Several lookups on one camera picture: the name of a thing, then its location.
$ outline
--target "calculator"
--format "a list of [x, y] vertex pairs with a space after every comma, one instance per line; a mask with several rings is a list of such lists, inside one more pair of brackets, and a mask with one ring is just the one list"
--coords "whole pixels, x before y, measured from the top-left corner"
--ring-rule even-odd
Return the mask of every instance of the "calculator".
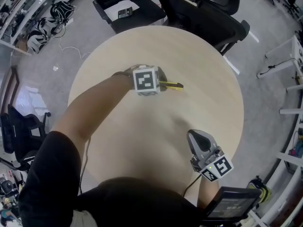
[[128, 9], [123, 9], [118, 11], [118, 18], [125, 18], [125, 17], [129, 17], [133, 14], [133, 8], [130, 7]]

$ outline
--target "sleeve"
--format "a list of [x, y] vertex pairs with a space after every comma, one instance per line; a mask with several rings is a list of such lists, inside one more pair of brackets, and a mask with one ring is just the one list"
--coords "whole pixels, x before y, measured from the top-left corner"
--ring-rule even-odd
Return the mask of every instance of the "sleeve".
[[78, 196], [81, 159], [72, 141], [52, 131], [45, 138], [19, 196], [24, 227], [69, 227]]

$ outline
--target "gray floor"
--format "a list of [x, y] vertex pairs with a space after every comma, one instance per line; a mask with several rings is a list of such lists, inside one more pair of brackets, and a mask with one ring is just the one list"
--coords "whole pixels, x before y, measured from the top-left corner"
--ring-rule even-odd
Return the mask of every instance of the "gray floor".
[[[63, 47], [74, 46], [84, 54], [115, 35], [100, 18], [92, 1], [73, 2], [77, 10], [74, 22], [67, 27], [62, 38]], [[267, 175], [276, 160], [275, 154], [285, 143], [294, 117], [280, 115], [278, 110], [298, 104], [297, 93], [285, 93], [285, 87], [295, 84], [291, 78], [294, 76], [293, 68], [264, 79], [257, 79], [256, 73], [266, 65], [289, 58], [287, 48], [273, 59], [265, 59], [264, 53], [293, 36], [299, 26], [281, 4], [273, 6], [267, 0], [241, 0], [234, 17], [238, 21], [245, 19], [259, 42], [248, 35], [226, 54], [240, 72], [237, 79], [243, 95], [245, 120], [240, 145], [232, 159], [235, 169], [221, 184], [245, 187], [254, 176]], [[21, 85], [15, 101], [17, 109], [23, 114], [34, 113], [39, 117], [49, 110], [52, 112], [49, 128], [66, 109], [72, 82], [87, 57], [80, 59], [75, 49], [61, 51], [58, 43], [59, 39], [55, 38], [38, 55], [13, 57], [20, 60], [18, 73]], [[84, 176], [83, 180], [87, 183], [86, 188], [95, 184], [90, 184], [86, 180], [88, 178]]]

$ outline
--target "white paper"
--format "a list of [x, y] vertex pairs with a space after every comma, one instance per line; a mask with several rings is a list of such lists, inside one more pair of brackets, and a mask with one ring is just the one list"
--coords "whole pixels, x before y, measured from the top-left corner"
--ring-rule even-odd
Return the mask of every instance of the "white paper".
[[104, 10], [104, 12], [107, 14], [110, 20], [115, 21], [118, 19], [118, 11], [123, 10], [123, 9], [128, 9], [132, 7], [133, 11], [139, 8], [137, 4], [130, 0], [123, 0], [118, 2], [117, 4], [107, 8]]

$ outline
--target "black cable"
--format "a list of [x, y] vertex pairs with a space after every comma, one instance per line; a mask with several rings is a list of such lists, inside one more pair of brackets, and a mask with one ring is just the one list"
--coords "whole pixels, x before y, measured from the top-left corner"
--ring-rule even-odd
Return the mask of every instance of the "black cable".
[[202, 174], [200, 174], [184, 191], [182, 197], [185, 196], [185, 193], [188, 191], [188, 189], [202, 176]]
[[86, 146], [86, 150], [85, 150], [85, 162], [84, 162], [83, 170], [82, 170], [82, 173], [81, 173], [81, 176], [80, 176], [80, 184], [79, 184], [80, 194], [82, 194], [81, 183], [82, 183], [82, 178], [83, 178], [84, 170], [86, 168], [86, 164], [87, 164], [87, 161], [89, 159], [88, 152], [89, 152], [90, 139], [89, 139], [89, 141], [87, 143], [87, 146]]
[[278, 66], [278, 65], [280, 65], [280, 64], [282, 64], [282, 63], [284, 63], [284, 62], [290, 61], [290, 60], [296, 60], [296, 61], [298, 62], [298, 60], [297, 60], [296, 58], [290, 58], [290, 59], [288, 59], [288, 60], [286, 60], [286, 61], [283, 61], [283, 62], [281, 62], [281, 63], [279, 63], [279, 64], [277, 64], [277, 65], [268, 66], [268, 70], [265, 71], [265, 72], [263, 72], [263, 73], [260, 73], [260, 76], [263, 75], [263, 74], [265, 74], [265, 73], [268, 73], [271, 69], [276, 68], [276, 66]]

